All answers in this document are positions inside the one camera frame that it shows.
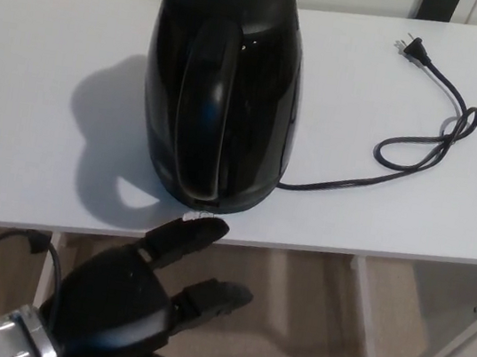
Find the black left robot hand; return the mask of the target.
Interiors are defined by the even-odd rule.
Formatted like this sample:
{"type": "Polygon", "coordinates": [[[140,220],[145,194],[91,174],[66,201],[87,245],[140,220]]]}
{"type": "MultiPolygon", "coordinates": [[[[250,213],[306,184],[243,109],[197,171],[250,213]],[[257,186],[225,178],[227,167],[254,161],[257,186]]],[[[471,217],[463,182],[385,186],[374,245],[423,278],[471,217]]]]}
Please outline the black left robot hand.
{"type": "Polygon", "coordinates": [[[75,268],[38,308],[60,357],[163,357],[170,337],[249,304],[240,283],[211,278],[169,296],[155,275],[227,232],[220,218],[177,218],[75,268]]]}

